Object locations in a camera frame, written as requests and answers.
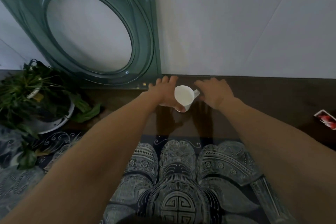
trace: green glass panel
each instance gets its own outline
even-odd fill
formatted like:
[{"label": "green glass panel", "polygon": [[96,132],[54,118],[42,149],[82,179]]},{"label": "green glass panel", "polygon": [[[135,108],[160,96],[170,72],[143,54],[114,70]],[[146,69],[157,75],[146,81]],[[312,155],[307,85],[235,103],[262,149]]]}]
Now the green glass panel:
[{"label": "green glass panel", "polygon": [[132,44],[128,64],[110,72],[90,69],[61,48],[47,22],[50,0],[2,1],[48,62],[73,75],[84,87],[146,88],[161,75],[155,0],[100,0],[124,23]]}]

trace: wall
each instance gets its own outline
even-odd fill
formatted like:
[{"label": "wall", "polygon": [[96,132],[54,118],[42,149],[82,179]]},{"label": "wall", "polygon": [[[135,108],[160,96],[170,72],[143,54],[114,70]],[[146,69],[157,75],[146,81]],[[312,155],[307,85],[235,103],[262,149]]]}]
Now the wall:
[{"label": "wall", "polygon": [[[156,1],[163,73],[336,78],[335,0]],[[2,69],[44,60],[1,3],[0,40]]]}]

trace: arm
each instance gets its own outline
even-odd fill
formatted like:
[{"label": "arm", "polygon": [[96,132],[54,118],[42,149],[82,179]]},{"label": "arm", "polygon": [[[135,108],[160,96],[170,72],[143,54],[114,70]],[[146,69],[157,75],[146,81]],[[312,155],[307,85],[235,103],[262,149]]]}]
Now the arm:
[{"label": "arm", "polygon": [[222,112],[300,223],[336,218],[336,152],[302,131],[245,105],[225,80],[195,82]]},{"label": "arm", "polygon": [[176,76],[111,113],[56,162],[1,224],[98,223],[119,185],[147,118],[157,105],[174,106]]}]

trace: oval opening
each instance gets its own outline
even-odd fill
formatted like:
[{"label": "oval opening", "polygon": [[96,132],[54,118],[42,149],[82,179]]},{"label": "oval opening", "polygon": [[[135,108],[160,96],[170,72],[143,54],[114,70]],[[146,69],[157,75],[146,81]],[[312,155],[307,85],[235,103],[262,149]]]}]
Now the oval opening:
[{"label": "oval opening", "polygon": [[89,69],[116,71],[131,58],[126,27],[100,0],[51,0],[47,21],[63,50]]}]

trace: white mug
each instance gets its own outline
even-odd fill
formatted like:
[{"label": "white mug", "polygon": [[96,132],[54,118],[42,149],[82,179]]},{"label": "white mug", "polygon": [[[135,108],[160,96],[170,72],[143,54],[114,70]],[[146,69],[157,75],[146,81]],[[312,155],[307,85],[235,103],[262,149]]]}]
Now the white mug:
[{"label": "white mug", "polygon": [[194,99],[198,97],[200,92],[198,90],[192,90],[190,87],[181,85],[175,88],[175,99],[181,105],[184,106],[185,111],[189,110]]}]

